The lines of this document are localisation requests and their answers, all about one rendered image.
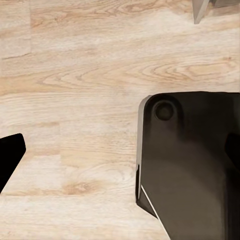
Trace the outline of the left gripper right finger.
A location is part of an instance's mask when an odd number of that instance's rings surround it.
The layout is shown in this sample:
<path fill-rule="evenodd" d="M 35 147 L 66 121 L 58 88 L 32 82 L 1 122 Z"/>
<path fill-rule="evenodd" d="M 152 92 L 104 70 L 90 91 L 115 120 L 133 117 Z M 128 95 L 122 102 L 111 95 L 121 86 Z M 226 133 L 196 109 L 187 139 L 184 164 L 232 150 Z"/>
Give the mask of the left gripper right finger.
<path fill-rule="evenodd" d="M 235 133 L 229 133 L 225 145 L 224 151 L 235 165 L 240 173 L 240 135 Z"/>

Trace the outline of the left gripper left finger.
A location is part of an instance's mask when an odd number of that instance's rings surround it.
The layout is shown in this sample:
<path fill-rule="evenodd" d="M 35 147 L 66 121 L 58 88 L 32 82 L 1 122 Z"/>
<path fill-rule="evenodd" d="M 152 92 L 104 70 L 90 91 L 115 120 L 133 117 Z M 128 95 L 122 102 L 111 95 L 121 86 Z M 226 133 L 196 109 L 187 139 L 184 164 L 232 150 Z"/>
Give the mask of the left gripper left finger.
<path fill-rule="evenodd" d="M 22 133 L 0 138 L 0 193 L 26 153 Z"/>

